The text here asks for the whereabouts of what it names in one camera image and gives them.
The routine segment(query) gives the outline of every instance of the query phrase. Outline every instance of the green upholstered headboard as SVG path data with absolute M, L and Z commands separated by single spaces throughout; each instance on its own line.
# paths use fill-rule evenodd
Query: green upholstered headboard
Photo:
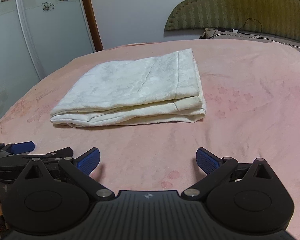
M 171 12 L 165 31 L 241 28 L 248 18 L 262 32 L 300 41 L 300 0 L 185 0 Z M 242 30 L 260 32 L 247 21 Z

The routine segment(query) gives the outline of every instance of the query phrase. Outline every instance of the wooden door frame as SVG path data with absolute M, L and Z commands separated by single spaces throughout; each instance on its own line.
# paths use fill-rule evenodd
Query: wooden door frame
M 91 0 L 82 0 L 83 8 L 86 14 L 88 26 L 90 29 L 93 45 L 96 51 L 103 50 L 102 42 L 100 39 L 96 18 L 94 16 Z

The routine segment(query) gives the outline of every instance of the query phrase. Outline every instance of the bed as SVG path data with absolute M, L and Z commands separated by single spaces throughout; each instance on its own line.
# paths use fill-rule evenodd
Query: bed
M 70 128 L 53 126 L 50 110 L 98 63 L 160 56 L 192 48 L 206 117 L 196 123 Z M 300 240 L 300 52 L 277 42 L 208 39 L 131 44 L 79 57 L 34 86 L 0 120 L 0 143 L 33 141 L 34 154 L 92 147 L 101 163 L 91 176 L 114 192 L 179 192 L 205 174 L 195 152 L 239 162 L 265 158 L 295 203 L 288 231 Z

